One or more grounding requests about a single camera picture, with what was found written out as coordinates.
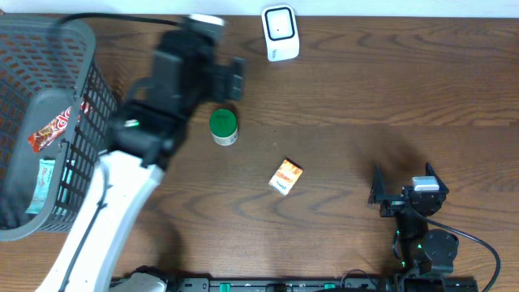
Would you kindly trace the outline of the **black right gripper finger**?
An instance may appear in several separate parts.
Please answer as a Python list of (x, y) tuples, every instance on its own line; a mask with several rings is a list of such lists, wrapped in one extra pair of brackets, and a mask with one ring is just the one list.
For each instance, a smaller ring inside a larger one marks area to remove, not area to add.
[(384, 196), (385, 190), (383, 176), (379, 166), (375, 165), (368, 203), (380, 204), (384, 200)]
[(432, 176), (435, 178), (436, 182), (437, 182), (437, 185), (439, 187), (439, 192), (442, 192), (444, 194), (448, 194), (449, 193), (449, 189), (446, 187), (446, 185), (443, 183), (443, 181), (440, 179), (440, 177), (438, 176), (438, 174), (435, 172), (434, 168), (432, 167), (431, 163), (430, 162), (427, 162), (425, 164), (425, 171), (426, 171), (426, 176)]

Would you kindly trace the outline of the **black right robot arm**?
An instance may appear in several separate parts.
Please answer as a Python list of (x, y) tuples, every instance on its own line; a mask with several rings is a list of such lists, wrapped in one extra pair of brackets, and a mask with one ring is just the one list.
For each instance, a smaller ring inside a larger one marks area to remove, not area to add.
[(425, 174), (413, 177), (398, 195), (386, 192), (382, 172), (375, 167), (368, 202), (380, 206), (381, 217), (396, 220), (393, 253), (411, 277), (445, 277), (453, 272), (459, 239), (443, 229), (431, 230), (427, 223), (448, 193), (430, 163), (425, 165)]

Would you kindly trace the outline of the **red snack wrapper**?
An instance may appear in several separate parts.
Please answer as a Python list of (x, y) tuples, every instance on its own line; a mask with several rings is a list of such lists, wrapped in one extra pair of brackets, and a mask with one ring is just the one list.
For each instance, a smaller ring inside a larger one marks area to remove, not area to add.
[(66, 130), (70, 116), (71, 107), (69, 106), (43, 128), (32, 133), (27, 138), (27, 142), (30, 144), (32, 151), (39, 153), (62, 135)]

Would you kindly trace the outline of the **orange small box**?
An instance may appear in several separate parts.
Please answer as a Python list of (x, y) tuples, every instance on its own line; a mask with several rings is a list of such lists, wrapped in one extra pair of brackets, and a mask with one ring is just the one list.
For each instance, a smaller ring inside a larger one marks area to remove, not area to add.
[(282, 195), (288, 195), (302, 173), (302, 167), (289, 159), (285, 159), (268, 181), (268, 185)]

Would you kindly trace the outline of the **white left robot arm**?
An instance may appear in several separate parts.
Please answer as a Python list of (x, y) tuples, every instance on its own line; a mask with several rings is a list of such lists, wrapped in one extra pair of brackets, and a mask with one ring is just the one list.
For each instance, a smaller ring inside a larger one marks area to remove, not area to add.
[(217, 64), (221, 33), (166, 32), (152, 74), (136, 81), (109, 120), (104, 152), (68, 237), (40, 291), (107, 291), (144, 203), (187, 137), (198, 105), (242, 97), (244, 61)]

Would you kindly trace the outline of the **green lid jar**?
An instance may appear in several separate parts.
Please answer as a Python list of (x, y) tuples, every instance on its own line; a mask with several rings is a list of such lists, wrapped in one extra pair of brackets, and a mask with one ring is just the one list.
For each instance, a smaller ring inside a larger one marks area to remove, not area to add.
[(220, 146), (230, 146), (238, 139), (238, 120), (231, 110), (214, 111), (209, 126), (214, 142)]

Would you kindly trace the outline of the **mint green wipes pack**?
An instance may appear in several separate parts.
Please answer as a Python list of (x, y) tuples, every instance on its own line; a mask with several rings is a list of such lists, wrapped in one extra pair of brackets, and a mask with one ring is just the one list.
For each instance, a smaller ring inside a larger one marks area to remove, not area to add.
[[(30, 205), (26, 209), (25, 213), (27, 214), (38, 214), (44, 207), (46, 199), (49, 194), (49, 187), (51, 178), (54, 171), (55, 160), (46, 160), (40, 159), (39, 171), (37, 175), (37, 181), (35, 190), (33, 192), (33, 197)], [(62, 179), (66, 181), (66, 183), (70, 183), (72, 177), (71, 170), (68, 170), (65, 167), (65, 170), (62, 172)], [(68, 190), (64, 187), (60, 187), (59, 192), (61, 192), (62, 203), (66, 203), (68, 197)], [(58, 207), (58, 215), (64, 215), (65, 211), (63, 208)]]

